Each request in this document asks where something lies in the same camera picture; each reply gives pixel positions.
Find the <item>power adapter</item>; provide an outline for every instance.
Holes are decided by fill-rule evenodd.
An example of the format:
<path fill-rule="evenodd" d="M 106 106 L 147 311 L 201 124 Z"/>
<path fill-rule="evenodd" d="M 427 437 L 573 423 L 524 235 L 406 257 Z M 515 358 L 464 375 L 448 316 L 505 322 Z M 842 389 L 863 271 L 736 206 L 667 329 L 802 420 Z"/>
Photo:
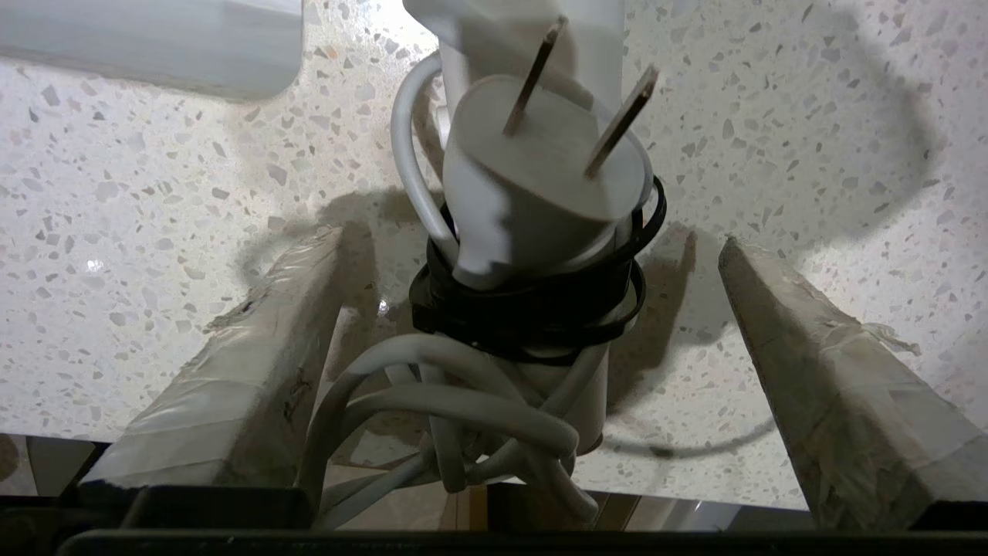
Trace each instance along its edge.
<path fill-rule="evenodd" d="M 550 91 L 532 91 L 517 127 L 504 133 L 523 87 L 510 75 L 484 78 L 453 115 L 443 166 L 460 244 L 453 277 L 477 290 L 590 260 L 613 244 L 651 181 L 627 138 L 588 176 L 606 122 Z"/>

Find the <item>charger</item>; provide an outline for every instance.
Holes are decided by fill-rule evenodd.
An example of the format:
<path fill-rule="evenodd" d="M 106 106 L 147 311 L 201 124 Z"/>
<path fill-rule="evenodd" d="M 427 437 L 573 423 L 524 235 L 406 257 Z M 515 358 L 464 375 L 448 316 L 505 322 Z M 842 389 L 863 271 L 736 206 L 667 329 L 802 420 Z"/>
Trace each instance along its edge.
<path fill-rule="evenodd" d="M 396 488 L 439 480 L 457 492 L 511 476 L 547 489 L 582 519 L 597 513 L 569 475 L 575 455 L 598 440 L 588 431 L 603 426 L 608 342 L 641 308 L 645 283 L 633 257 L 658 232 L 666 204 L 644 148 L 626 133 L 657 73 L 649 67 L 609 121 L 599 106 L 588 112 L 536 89 L 564 24 L 546 34 L 524 81 L 490 76 L 460 99 L 442 209 L 426 189 L 410 124 L 415 96 L 441 69 L 438 56 L 419 62 L 398 90 L 392 150 L 430 237 L 409 298 L 415 326 L 432 335 L 372 347 L 319 405 L 297 480 L 318 507 L 317 526 L 342 524 Z M 658 204 L 646 224 L 650 186 Z M 629 285 L 635 301 L 620 314 Z M 393 386 L 351 400 L 380 371 Z M 332 453 L 365 419 L 390 410 L 428 416 L 419 453 L 320 494 Z"/>

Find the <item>metal prong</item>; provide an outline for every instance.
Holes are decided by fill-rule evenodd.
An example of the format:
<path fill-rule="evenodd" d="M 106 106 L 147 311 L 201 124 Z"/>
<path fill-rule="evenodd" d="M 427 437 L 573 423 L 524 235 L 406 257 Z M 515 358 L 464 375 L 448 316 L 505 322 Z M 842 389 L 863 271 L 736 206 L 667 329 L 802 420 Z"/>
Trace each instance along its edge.
<path fill-rule="evenodd" d="M 604 130 L 604 134 L 600 139 L 597 139 L 594 149 L 590 151 L 590 163 L 587 164 L 587 169 L 583 171 L 587 178 L 593 179 L 600 171 L 604 161 L 608 159 L 608 155 L 611 154 L 620 138 L 624 136 L 624 132 L 631 127 L 631 123 L 634 122 L 638 113 L 645 107 L 645 103 L 651 98 L 652 90 L 655 89 L 655 82 L 658 78 L 659 71 L 655 69 L 654 65 L 649 64 L 645 68 L 645 73 L 638 79 L 638 84 L 631 91 L 631 96 L 627 97 L 627 100 L 621 105 L 620 110 L 608 124 L 608 128 Z"/>
<path fill-rule="evenodd" d="M 542 39 L 542 45 L 538 47 L 538 54 L 535 55 L 535 62 L 532 63 L 529 76 L 525 78 L 525 84 L 522 85 L 522 92 L 518 93 L 518 100 L 515 101 L 515 107 L 511 109 L 508 122 L 504 125 L 504 135 L 513 135 L 518 128 L 518 124 L 522 121 L 522 116 L 525 114 L 525 105 L 529 104 L 529 98 L 532 96 L 532 91 L 535 90 L 538 77 L 542 75 L 542 70 L 545 69 L 545 63 L 549 60 L 549 55 L 552 53 L 556 39 L 559 38 L 562 29 L 566 27 L 567 21 L 569 20 L 565 16 L 559 16 L 559 19 L 552 24 L 552 27 L 545 34 L 545 38 Z"/>

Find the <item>white object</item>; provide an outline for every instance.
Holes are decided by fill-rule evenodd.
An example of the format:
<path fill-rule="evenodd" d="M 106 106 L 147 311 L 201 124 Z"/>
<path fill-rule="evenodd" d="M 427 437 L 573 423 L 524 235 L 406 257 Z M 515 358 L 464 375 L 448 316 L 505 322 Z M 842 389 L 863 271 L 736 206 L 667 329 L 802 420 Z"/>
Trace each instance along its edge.
<path fill-rule="evenodd" d="M 0 53 L 260 99 L 301 65 L 300 0 L 0 0 Z"/>
<path fill-rule="evenodd" d="M 542 34 L 559 16 L 569 23 L 539 85 L 586 109 L 618 107 L 623 0 L 404 0 L 405 9 L 440 40 L 450 111 L 478 79 L 524 76 Z"/>
<path fill-rule="evenodd" d="M 521 87 L 507 75 L 482 79 L 453 116 L 443 168 L 460 240 L 453 277 L 474 289 L 551 274 L 600 252 L 646 182 L 628 139 L 587 179 L 583 167 L 606 123 L 553 93 L 537 88 L 518 130 L 502 134 Z"/>

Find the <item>white cylindrical object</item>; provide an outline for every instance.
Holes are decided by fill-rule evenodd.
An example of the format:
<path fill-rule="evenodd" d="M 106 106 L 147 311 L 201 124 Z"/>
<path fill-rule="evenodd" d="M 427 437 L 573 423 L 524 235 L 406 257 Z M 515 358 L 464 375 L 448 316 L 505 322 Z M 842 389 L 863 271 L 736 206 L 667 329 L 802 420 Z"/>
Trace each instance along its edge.
<path fill-rule="evenodd" d="M 474 81 L 494 73 L 524 76 L 560 15 L 569 23 L 539 84 L 581 105 L 577 97 L 592 97 L 611 112 L 620 104 L 623 0 L 405 0 L 405 8 L 439 37 L 451 113 Z"/>

